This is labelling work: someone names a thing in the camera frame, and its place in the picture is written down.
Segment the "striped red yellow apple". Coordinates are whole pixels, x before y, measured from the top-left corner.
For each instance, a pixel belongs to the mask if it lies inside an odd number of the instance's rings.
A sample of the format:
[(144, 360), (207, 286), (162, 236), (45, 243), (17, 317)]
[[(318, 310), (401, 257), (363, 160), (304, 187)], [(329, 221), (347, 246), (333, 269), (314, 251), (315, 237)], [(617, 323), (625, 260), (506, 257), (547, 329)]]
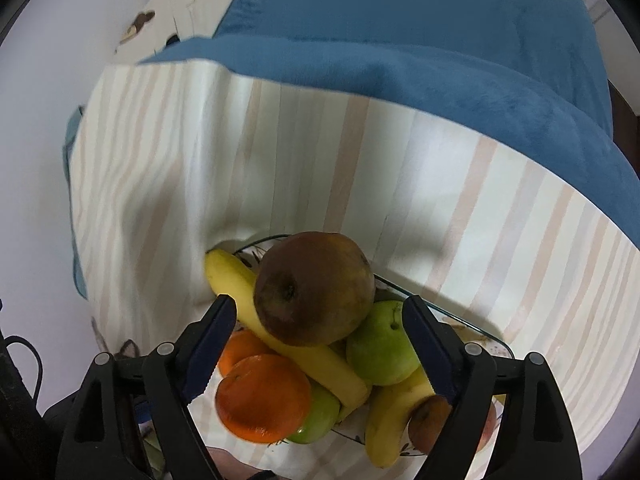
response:
[[(451, 405), (443, 396), (430, 396), (412, 414), (408, 425), (408, 436), (412, 445), (424, 454), (433, 449), (437, 438), (451, 413)], [(490, 404), (477, 452), (489, 442), (497, 426), (497, 412)]]

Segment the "orange mandarin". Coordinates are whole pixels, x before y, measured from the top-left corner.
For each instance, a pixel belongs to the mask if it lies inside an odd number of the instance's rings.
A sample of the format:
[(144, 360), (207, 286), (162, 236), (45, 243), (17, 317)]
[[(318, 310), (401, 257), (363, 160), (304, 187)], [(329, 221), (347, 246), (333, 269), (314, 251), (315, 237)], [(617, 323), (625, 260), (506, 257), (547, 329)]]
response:
[(222, 350), (217, 367), (222, 377), (226, 377), (232, 367), (251, 356), (274, 354), (260, 338), (251, 330), (236, 330)]
[(290, 359), (276, 354), (236, 363), (215, 393), (221, 423), (235, 437), (257, 444), (284, 440), (311, 409), (311, 385)]

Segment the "green apple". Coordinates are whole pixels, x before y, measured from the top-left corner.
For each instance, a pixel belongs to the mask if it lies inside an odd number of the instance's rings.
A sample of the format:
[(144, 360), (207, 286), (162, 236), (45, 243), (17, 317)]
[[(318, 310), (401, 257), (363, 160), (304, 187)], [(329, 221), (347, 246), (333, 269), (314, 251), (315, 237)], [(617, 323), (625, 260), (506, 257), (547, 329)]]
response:
[(372, 386), (398, 384), (418, 369), (420, 361), (402, 326), (402, 302), (376, 302), (366, 319), (346, 340), (346, 360)]
[(337, 423), (341, 402), (318, 382), (311, 382), (311, 409), (303, 425), (286, 438), (296, 444), (311, 444), (325, 437)]

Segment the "dark red brown apple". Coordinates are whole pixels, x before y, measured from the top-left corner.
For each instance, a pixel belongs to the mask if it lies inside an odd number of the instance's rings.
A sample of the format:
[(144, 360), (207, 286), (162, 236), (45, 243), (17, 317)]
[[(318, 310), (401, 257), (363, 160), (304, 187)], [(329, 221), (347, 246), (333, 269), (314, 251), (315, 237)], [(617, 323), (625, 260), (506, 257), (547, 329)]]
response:
[(254, 287), (254, 307), (271, 336), (296, 347), (346, 338), (374, 303), (367, 257), (340, 233), (301, 232), (267, 250)]

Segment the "yellow banana with stem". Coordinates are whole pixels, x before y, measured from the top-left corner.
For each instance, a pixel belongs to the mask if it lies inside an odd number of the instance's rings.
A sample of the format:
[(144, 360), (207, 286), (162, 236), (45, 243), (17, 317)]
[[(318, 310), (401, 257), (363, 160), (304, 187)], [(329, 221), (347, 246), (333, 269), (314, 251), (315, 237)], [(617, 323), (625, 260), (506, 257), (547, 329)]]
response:
[(413, 411), (435, 391), (419, 367), (398, 384), (380, 387), (371, 398), (364, 446), (373, 466), (388, 468), (397, 462), (402, 435)]

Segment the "oval patterned ceramic plate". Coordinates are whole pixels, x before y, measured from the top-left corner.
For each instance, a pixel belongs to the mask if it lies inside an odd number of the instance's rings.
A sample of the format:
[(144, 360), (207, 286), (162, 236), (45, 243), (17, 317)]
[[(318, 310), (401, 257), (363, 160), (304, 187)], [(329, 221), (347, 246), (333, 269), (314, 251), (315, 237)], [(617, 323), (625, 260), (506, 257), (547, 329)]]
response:
[(362, 445), (378, 468), (430, 452), (451, 406), (410, 344), (398, 292), (379, 288), (360, 326), (332, 346), (289, 346), (266, 331), (255, 311), (265, 255), (213, 249), (204, 259), (210, 288), (236, 304), (236, 326), (217, 364), (221, 425), (254, 444), (310, 445), (337, 434)]

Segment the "striped cream blanket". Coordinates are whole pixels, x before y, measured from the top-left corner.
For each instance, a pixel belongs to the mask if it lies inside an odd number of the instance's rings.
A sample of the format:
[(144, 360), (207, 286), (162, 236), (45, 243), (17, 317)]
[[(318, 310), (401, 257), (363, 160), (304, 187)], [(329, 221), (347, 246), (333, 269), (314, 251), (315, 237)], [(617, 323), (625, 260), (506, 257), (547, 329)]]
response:
[(341, 232), (388, 280), (537, 351), (577, 443), (639, 355), (638, 247), (547, 168), (465, 126), (213, 62), (112, 65), (68, 132), (77, 257), (100, 346), (149, 352), (212, 303), (204, 256)]

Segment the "blue bed sheet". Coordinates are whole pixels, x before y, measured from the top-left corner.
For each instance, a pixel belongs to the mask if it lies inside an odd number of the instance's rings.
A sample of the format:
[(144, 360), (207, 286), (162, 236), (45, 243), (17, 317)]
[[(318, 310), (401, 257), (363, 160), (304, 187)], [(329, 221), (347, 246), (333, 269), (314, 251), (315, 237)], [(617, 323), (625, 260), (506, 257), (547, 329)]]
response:
[(233, 0), (205, 58), (284, 84), (423, 110), (509, 145), (639, 237), (639, 180), (613, 140), (608, 77), (582, 0)]

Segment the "bear print pillow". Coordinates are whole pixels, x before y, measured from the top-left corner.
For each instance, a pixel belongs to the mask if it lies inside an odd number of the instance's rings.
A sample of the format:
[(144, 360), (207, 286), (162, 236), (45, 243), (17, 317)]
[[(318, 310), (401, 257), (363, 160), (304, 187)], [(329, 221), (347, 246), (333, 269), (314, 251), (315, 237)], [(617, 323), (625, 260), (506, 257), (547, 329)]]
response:
[(116, 64), (136, 64), (173, 44), (213, 37), (232, 0), (149, 0), (115, 50)]

